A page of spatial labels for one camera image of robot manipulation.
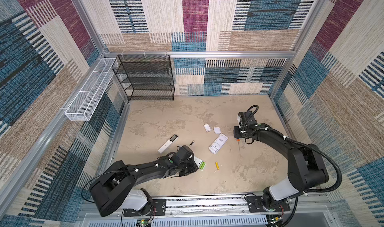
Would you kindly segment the green battery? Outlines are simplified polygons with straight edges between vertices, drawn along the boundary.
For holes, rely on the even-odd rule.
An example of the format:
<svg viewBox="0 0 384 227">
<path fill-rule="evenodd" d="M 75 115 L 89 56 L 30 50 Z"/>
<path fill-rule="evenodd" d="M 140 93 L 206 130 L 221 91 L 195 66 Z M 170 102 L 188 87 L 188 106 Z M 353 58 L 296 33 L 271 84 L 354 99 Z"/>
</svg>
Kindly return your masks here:
<svg viewBox="0 0 384 227">
<path fill-rule="evenodd" d="M 199 169 L 200 169 L 200 170 L 204 170 L 205 165 L 206 165 L 206 163 L 203 161 L 203 162 L 200 164 Z"/>
</svg>

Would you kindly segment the white battery cover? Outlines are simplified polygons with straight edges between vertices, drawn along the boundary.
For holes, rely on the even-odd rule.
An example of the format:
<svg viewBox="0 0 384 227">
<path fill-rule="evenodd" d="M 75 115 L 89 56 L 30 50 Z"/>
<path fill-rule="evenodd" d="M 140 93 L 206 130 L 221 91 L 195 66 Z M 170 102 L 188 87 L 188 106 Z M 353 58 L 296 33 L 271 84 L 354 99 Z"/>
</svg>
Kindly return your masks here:
<svg viewBox="0 0 384 227">
<path fill-rule="evenodd" d="M 209 124 L 205 124 L 204 129 L 206 130 L 206 132 L 210 132 L 212 130 Z"/>
<path fill-rule="evenodd" d="M 214 127 L 215 134 L 221 134 L 221 129 L 219 127 Z"/>
</svg>

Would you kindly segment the white remote control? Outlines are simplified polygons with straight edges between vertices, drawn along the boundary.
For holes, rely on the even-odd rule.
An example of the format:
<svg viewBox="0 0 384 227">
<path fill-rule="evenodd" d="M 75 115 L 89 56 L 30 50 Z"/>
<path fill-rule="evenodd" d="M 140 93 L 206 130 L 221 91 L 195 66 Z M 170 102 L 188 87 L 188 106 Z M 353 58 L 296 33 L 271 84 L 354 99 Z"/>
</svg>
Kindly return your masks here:
<svg viewBox="0 0 384 227">
<path fill-rule="evenodd" d="M 210 145 L 209 151 L 213 154 L 217 154 L 220 149 L 224 146 L 224 144 L 227 142 L 228 137 L 224 134 L 220 134 L 216 140 Z"/>
<path fill-rule="evenodd" d="M 198 168 L 200 167 L 200 164 L 203 162 L 203 160 L 201 160 L 198 157 L 194 157 L 194 161 L 195 161 L 196 165 L 198 166 Z"/>
</svg>

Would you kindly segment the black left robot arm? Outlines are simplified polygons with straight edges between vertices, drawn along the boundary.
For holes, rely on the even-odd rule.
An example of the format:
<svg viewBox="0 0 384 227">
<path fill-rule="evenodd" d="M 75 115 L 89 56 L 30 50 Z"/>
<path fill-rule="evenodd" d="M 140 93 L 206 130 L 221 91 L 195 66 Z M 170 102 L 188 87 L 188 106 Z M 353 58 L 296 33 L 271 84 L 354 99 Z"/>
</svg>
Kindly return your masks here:
<svg viewBox="0 0 384 227">
<path fill-rule="evenodd" d="M 112 214 L 124 203 L 126 209 L 141 211 L 144 207 L 134 208 L 132 202 L 126 200 L 133 187 L 154 179 L 188 176 L 198 169 L 193 151 L 184 145 L 177 152 L 170 152 L 153 162 L 131 165 L 116 161 L 91 181 L 89 192 L 101 217 Z"/>
</svg>

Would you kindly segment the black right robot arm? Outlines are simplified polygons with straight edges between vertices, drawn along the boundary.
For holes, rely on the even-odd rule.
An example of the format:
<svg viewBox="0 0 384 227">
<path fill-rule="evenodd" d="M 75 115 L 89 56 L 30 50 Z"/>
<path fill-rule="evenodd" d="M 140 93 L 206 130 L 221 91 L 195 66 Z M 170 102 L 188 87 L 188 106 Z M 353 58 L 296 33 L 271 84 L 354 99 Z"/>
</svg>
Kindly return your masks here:
<svg viewBox="0 0 384 227">
<path fill-rule="evenodd" d="M 307 193 L 332 192 L 340 187 L 343 176 L 340 167 L 333 159 L 314 144 L 298 142 L 265 123 L 257 123 L 254 115 L 255 113 L 250 110 L 238 113 L 239 124 L 234 127 L 234 138 L 264 143 L 288 161 L 287 177 L 264 190 L 264 201 L 274 203 Z M 332 186 L 318 189 L 317 186 L 329 181 L 324 160 L 333 166 L 337 178 Z"/>
</svg>

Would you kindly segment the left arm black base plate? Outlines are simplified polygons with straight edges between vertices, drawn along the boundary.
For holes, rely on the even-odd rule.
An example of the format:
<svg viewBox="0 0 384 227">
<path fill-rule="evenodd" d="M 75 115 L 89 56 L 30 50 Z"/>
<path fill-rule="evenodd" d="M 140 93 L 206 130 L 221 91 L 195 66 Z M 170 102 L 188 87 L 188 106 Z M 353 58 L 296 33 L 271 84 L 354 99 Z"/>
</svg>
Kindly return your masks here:
<svg viewBox="0 0 384 227">
<path fill-rule="evenodd" d="M 167 207 L 166 199 L 153 199 L 149 201 L 141 210 L 135 211 L 133 209 L 124 209 L 123 216 L 124 217 L 149 217 L 152 215 L 164 216 Z"/>
</svg>

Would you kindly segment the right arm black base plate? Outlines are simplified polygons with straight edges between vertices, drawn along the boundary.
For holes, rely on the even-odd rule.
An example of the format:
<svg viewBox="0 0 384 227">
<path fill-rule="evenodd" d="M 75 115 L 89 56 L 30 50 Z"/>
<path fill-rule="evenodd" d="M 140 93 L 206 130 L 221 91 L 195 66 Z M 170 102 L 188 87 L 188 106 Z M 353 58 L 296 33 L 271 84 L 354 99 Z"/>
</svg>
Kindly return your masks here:
<svg viewBox="0 0 384 227">
<path fill-rule="evenodd" d="M 291 207 L 287 199 L 275 201 L 269 197 L 248 193 L 244 196 L 250 213 L 290 212 Z"/>
</svg>

